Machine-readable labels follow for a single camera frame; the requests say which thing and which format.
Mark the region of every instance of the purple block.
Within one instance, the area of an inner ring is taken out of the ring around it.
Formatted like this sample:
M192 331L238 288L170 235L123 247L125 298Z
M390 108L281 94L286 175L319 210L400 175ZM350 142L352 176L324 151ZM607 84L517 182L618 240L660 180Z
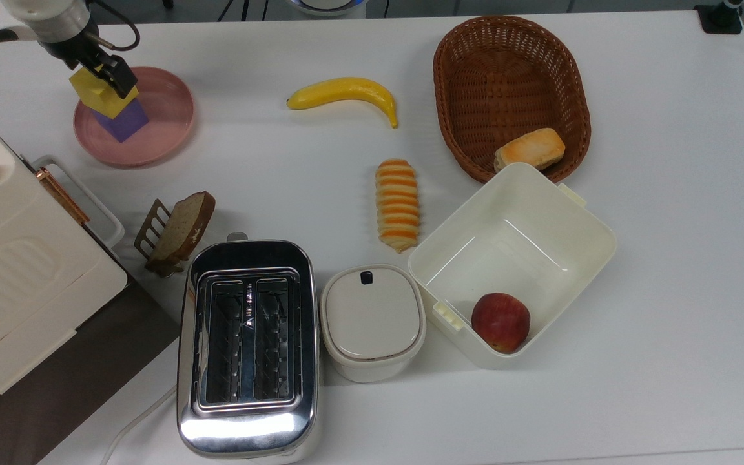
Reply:
M106 115L92 109L94 117L100 126L104 127L114 139L118 142L124 142L127 138L134 135L137 130L148 123L148 116L138 98L134 98L127 106L116 115L116 118L109 118Z

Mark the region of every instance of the apple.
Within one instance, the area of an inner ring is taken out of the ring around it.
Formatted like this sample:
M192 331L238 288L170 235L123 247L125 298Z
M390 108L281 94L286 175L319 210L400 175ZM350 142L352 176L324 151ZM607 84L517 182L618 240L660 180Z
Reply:
M530 333L530 312L510 294L493 292L475 303L472 326L493 350L513 353Z

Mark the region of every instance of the brown basket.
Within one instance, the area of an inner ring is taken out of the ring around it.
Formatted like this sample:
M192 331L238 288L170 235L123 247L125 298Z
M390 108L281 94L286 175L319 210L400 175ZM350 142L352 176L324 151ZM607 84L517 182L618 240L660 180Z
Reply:
M541 127L566 145L543 170L548 179L558 182L581 164L590 112L573 55L548 30L520 17L473 18L440 41L432 71L440 132L473 179L490 180L495 151Z

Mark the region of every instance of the power cord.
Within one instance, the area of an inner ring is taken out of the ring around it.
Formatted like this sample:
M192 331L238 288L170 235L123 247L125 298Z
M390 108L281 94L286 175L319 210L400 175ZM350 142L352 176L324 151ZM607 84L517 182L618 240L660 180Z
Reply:
M171 398L172 395L177 392L177 385L174 385L171 389L169 389L166 394L163 394L162 397L160 397L159 400L157 400L155 403L151 404L151 407L148 407L148 410L145 410L141 414L139 414L138 417L134 418L132 422L126 425L119 433L116 434L116 437L114 438L113 442L111 442L111 447L107 451L105 451L105 455L103 456L103 461L99 463L99 465L107 465L109 460L111 460L111 455L113 454L113 451L116 449L116 446L118 446L119 442L122 441L122 438L127 435L128 431L134 429L137 424L139 424L142 420L145 420L148 415L151 415L154 410L160 408L162 404L165 403L166 400Z
M228 8L231 6L231 3L233 3L234 0L228 0L228 3L225 4L225 8L222 9L222 13L220 13L220 16L218 17L217 22L219 23L222 21L222 18L225 17L225 13L228 12ZM245 21L245 15L249 11L249 0L245 0L243 2L243 13L240 15L240 21ZM263 19L265 19L265 9L263 10Z
M110 50L116 50L116 51L128 51L128 50L134 50L136 49L136 45L139 45L140 41L140 30L136 28L136 25L128 19L125 15L123 15L121 12L116 11L111 5L107 4L106 2L103 2L103 0L90 0L91 3L96 3L97 5L101 6L106 12L111 13L114 15L114 17L122 23L128 24L130 26L130 29L134 32L134 43L124 46L124 47L118 47L116 45L113 45L111 42L99 41L100 44L105 45Z

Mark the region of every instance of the bread roll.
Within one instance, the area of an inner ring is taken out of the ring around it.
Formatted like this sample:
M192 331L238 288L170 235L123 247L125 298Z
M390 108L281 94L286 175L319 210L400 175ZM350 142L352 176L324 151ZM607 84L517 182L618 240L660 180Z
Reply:
M528 132L495 151L495 172L517 161L544 170L564 156L564 142L550 127Z
M378 238L398 253L414 247L419 238L419 185L415 170L401 159L389 159L375 172Z

